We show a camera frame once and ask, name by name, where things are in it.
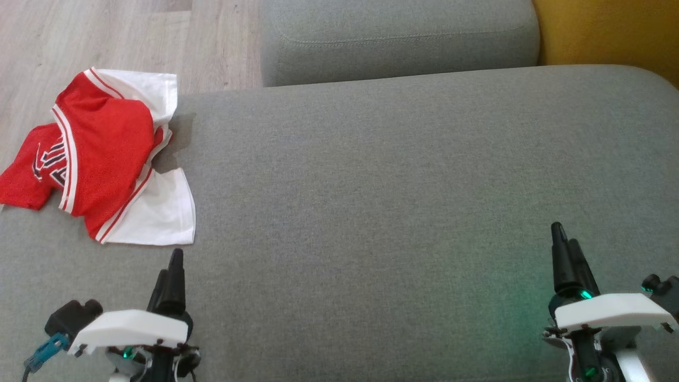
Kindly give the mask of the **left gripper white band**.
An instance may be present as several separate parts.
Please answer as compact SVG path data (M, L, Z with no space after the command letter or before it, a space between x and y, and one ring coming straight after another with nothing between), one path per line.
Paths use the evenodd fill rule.
M184 250L175 248L167 269L156 278L146 310L113 310L78 331L68 354L80 357L102 349L114 365L108 382L197 382L199 348L188 344L189 324L167 317L162 306L168 274L168 313L185 312Z

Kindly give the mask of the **grey sofa seat cushion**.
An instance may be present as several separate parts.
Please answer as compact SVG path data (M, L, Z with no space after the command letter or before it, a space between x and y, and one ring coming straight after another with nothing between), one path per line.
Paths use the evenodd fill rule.
M197 382L565 382L550 225L603 293L679 276L679 89L616 65L181 96L188 245L90 238L53 192L0 212L0 382L70 300L146 308L185 254Z

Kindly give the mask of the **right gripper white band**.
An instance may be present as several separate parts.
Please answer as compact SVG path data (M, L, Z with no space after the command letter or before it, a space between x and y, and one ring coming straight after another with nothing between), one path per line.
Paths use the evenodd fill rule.
M657 382L640 357L642 328L678 331L678 322L643 293L600 290L577 239L560 222L551 225L554 292L567 295L579 283L584 299L552 309L543 340L567 351L565 382Z

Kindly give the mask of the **red shirt with white sleeves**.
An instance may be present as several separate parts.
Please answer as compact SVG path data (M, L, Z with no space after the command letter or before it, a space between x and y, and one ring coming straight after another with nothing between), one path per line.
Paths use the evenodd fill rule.
M178 105L174 73L145 73L100 68L134 87L165 132L151 152L151 179L106 242L132 245L188 245L196 234L196 205L184 170L157 172L153 159L172 140L169 123ZM14 161L0 174L0 205L40 210L53 192L62 194L59 169L65 164L60 131L55 121L32 129Z

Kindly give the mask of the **yellow sofa cushion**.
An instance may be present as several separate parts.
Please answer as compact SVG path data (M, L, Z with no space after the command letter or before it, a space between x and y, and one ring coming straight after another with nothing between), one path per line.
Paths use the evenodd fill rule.
M643 68L679 89L679 0L533 0L542 65Z

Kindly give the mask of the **red shorts with white trim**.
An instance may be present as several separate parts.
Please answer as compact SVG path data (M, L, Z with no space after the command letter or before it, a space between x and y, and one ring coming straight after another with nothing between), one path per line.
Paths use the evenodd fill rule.
M134 87L104 70L78 73L53 108L65 164L61 210L106 242L151 179L151 152L166 134Z

